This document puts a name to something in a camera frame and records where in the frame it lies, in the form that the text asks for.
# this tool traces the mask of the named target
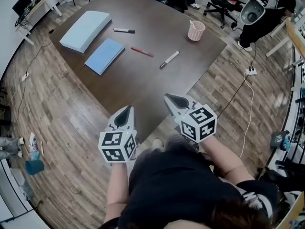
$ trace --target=white marker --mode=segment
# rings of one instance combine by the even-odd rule
[[[172,61],[177,55],[179,51],[176,51],[171,57],[169,57],[163,64],[160,65],[160,69],[163,69],[170,61]]]
[[[129,30],[129,29],[114,28],[113,30],[118,32],[135,33],[135,30]]]

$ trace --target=dark wooden table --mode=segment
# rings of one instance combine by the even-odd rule
[[[85,53],[63,47],[60,39],[88,10],[109,13],[112,21]],[[186,94],[226,46],[209,30],[204,31],[199,42],[189,40],[189,20],[188,16],[154,0],[93,0],[69,17],[50,39],[110,114],[123,106],[134,106],[137,137],[142,142],[169,114],[164,94]],[[134,29],[136,33],[114,32],[114,27]],[[106,38],[124,44],[125,51],[98,75],[84,63]],[[153,53],[154,57],[135,52],[131,46]],[[180,54],[160,70],[159,66],[177,50]]]

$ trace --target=red marker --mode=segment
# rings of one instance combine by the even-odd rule
[[[143,53],[143,54],[145,54],[145,55],[147,55],[147,56],[150,56],[150,57],[152,57],[153,58],[153,54],[152,53],[149,53],[149,52],[145,52],[145,51],[143,51],[142,49],[139,49],[139,48],[135,48],[135,47],[130,47],[132,50],[134,50],[134,51],[137,51],[137,52],[140,52],[140,53]]]

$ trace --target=computer monitor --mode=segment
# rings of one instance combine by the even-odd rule
[[[21,17],[23,15],[24,9],[31,3],[31,0],[18,0],[16,4],[13,6],[13,10],[16,14]]]

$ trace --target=blue container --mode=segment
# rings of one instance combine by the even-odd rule
[[[44,170],[44,164],[41,160],[25,161],[25,169],[30,176],[33,176]]]

